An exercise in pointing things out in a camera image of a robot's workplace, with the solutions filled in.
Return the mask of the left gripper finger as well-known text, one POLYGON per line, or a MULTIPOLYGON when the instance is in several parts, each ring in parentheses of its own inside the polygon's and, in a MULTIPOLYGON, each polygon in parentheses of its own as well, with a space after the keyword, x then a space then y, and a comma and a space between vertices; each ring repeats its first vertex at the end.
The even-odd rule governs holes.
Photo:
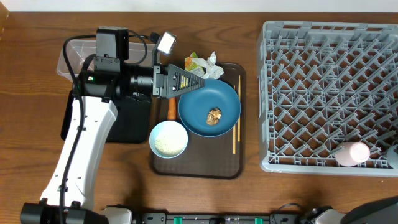
POLYGON ((174 64, 169 64, 167 66, 168 75, 172 84, 181 84, 181 82, 186 82, 187 84, 204 84, 205 80, 199 76, 194 75, 174 64))
POLYGON ((205 86, 204 83, 197 83, 182 89, 178 89, 177 85, 172 85, 170 89, 167 90, 167 98, 168 99, 175 98, 177 96, 203 88, 204 86, 205 86))

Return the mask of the large blue plate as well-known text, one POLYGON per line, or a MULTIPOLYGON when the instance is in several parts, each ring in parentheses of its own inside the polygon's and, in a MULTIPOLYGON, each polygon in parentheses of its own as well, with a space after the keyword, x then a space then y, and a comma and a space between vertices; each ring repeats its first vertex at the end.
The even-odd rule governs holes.
POLYGON ((216 137, 230 131, 241 114, 241 103, 234 88, 222 80, 207 79, 205 86, 182 95, 178 113, 183 125, 203 137, 216 137), (208 113, 218 108, 221 118, 216 125, 206 123, 208 113))

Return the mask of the white tissue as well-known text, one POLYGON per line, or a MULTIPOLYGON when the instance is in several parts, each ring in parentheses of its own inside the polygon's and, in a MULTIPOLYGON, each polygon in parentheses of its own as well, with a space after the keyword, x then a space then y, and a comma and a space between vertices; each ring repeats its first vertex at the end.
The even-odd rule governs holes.
POLYGON ((193 62, 203 69, 203 74, 199 74, 199 77, 203 79, 219 79, 224 74, 223 68, 216 65, 217 57, 215 51, 211 53, 207 60, 194 58, 193 62))

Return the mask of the light blue rice bowl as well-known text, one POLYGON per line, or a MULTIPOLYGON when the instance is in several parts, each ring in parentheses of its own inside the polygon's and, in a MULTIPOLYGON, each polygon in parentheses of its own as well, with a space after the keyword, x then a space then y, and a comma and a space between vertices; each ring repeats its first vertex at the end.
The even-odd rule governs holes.
POLYGON ((156 156, 163 159, 179 156, 187 144, 187 130, 176 121, 163 121, 150 132, 150 148, 156 156))

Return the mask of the brown food scrap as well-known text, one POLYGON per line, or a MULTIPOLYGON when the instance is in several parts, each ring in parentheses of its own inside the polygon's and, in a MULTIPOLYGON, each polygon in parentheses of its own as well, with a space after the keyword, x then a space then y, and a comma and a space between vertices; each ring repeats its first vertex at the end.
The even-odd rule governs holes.
POLYGON ((219 108, 213 108, 209 111, 208 117, 206 119, 207 125, 214 126, 217 125, 222 116, 222 112, 219 108))

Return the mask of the pink cup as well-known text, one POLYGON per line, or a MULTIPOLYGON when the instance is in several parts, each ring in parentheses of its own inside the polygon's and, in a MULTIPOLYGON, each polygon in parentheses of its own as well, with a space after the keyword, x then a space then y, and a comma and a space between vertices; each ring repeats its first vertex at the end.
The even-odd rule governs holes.
POLYGON ((366 162, 370 157, 369 147, 362 142, 343 142, 341 149, 335 154, 337 163, 345 167, 353 167, 366 162))

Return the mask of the yellow green snack wrapper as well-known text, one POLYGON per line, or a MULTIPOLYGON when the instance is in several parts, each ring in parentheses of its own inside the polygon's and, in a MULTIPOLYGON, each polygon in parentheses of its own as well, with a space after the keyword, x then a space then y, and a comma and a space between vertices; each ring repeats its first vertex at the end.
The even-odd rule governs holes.
POLYGON ((198 58, 195 52, 192 52, 189 57, 184 60, 184 69, 196 76, 202 77, 205 75, 203 67, 197 65, 192 61, 193 58, 198 58))

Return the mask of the blue cup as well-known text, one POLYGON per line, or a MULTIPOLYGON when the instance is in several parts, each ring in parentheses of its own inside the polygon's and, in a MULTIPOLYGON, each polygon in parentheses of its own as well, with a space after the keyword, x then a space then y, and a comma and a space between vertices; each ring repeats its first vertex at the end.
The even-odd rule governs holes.
POLYGON ((398 153, 397 153, 397 145, 391 146, 386 154, 387 163, 393 169, 398 169, 398 153))

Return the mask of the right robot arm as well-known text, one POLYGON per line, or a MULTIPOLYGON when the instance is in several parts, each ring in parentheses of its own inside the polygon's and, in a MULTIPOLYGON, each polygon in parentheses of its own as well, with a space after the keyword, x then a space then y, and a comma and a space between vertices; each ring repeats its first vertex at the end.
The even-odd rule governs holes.
POLYGON ((365 203, 348 213, 331 206, 314 208, 297 218, 299 224, 397 224, 397 196, 365 203))

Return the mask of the grey dishwasher rack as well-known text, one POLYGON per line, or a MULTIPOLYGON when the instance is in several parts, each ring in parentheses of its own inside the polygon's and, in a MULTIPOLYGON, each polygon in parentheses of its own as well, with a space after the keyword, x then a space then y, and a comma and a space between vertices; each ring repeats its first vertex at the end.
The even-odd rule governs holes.
POLYGON ((266 172, 396 177, 397 26, 267 21, 257 39, 259 165, 266 172), (343 142, 366 162, 339 165, 343 142))

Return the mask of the orange carrot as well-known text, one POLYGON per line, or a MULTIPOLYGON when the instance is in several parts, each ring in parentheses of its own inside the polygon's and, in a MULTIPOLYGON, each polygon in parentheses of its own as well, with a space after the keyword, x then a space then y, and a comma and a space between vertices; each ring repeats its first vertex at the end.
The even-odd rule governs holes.
POLYGON ((167 113, 167 119, 169 121, 175 121, 177 119, 177 101, 176 98, 169 99, 169 108, 167 113))

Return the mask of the black plastic bin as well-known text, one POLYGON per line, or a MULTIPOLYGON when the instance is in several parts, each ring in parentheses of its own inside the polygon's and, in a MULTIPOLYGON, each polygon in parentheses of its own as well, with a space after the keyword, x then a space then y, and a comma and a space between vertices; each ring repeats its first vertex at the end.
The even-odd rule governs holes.
POLYGON ((126 97, 119 102, 118 117, 106 142, 140 144, 147 139, 152 100, 148 96, 126 97))

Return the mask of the left wooden chopstick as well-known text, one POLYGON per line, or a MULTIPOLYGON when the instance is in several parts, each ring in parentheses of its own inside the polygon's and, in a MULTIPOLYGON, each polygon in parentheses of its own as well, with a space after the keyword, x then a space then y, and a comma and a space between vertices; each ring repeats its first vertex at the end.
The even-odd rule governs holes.
POLYGON ((233 126, 233 154, 236 154, 236 124, 233 126))

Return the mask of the wooden chopstick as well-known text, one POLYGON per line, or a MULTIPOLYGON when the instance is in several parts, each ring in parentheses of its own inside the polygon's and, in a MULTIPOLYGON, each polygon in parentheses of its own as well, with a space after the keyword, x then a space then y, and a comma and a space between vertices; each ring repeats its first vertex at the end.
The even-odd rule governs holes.
POLYGON ((233 154, 236 154, 236 124, 233 126, 233 154))
MULTIPOLYGON (((239 103, 241 101, 241 76, 238 76, 238 97, 239 103)), ((241 141, 241 113, 239 114, 238 125, 237 125, 237 142, 241 141)))

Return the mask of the clear plastic bin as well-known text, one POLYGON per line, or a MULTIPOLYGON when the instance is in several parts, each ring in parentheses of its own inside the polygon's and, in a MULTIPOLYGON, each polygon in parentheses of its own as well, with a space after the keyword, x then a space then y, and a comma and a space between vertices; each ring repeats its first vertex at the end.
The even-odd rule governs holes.
POLYGON ((152 65, 152 52, 155 44, 148 44, 143 40, 138 42, 122 41, 117 45, 115 40, 100 38, 98 40, 71 40, 66 50, 61 51, 57 65, 60 76, 72 80, 70 70, 78 75, 83 64, 90 55, 94 55, 89 68, 94 71, 120 72, 122 63, 136 63, 145 67, 152 65))

